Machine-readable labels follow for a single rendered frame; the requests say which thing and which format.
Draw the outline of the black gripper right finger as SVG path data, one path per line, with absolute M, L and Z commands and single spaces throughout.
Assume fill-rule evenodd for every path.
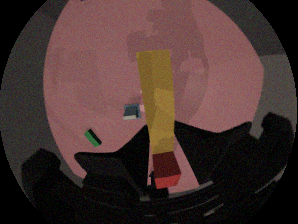
M 246 121 L 229 131 L 217 133 L 174 120 L 176 139 L 196 175 L 198 184 L 204 185 L 210 181 L 209 176 L 213 175 L 217 165 L 220 165 L 229 145 L 250 133 L 250 127 L 253 127 L 253 121 Z

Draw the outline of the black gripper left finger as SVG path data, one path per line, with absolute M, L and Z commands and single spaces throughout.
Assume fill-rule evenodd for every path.
M 146 197 L 149 161 L 149 132 L 146 124 L 116 152 L 77 152 L 73 157 L 86 173 L 122 177 L 141 194 L 140 197 Z

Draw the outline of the small green block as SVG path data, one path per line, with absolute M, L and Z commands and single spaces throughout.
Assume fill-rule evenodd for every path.
M 96 133 L 94 133 L 92 129 L 88 129 L 88 132 L 85 132 L 84 136 L 86 136 L 86 139 L 88 139 L 88 141 L 90 141 L 90 144 L 94 145 L 94 147 L 97 147 L 97 145 L 98 147 L 100 147 L 102 141 L 98 139 Z

